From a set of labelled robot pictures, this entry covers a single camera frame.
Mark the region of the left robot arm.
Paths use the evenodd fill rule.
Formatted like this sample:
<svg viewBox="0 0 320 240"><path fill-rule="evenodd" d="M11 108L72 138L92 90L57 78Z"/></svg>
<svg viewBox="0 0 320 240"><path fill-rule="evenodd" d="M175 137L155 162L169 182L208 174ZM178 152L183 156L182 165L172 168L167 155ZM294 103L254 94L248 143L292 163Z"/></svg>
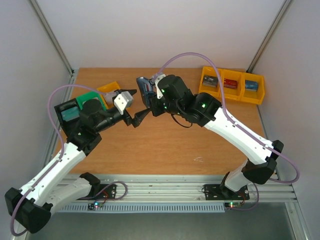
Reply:
<svg viewBox="0 0 320 240"><path fill-rule="evenodd" d="M74 98L55 106L66 135L66 140L61 141L61 149L29 182L20 188L10 188L4 195L13 236L37 233L64 206L78 199L96 199L100 195L100 180L88 172L81 174L75 182L54 189L100 143L102 131L119 122L135 128L141 124L150 112L149 108L137 112L134 117L127 111L136 92L135 89L116 90L111 94L113 107L109 109L97 97L82 104Z"/></svg>

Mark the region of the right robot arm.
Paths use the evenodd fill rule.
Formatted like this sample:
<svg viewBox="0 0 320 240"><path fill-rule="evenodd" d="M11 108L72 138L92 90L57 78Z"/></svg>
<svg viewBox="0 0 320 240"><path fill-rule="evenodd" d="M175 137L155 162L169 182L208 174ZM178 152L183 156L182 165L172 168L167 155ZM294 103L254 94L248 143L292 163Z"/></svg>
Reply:
<svg viewBox="0 0 320 240"><path fill-rule="evenodd" d="M224 112L222 103L210 94L193 94L179 76L162 74L156 80L138 77L136 82L142 102L153 116L163 113L180 116L223 137L247 157L242 165L224 176L218 191L224 199L231 199L250 182L263 185L270 179L278 153L284 148L280 140L270 141L256 134Z"/></svg>

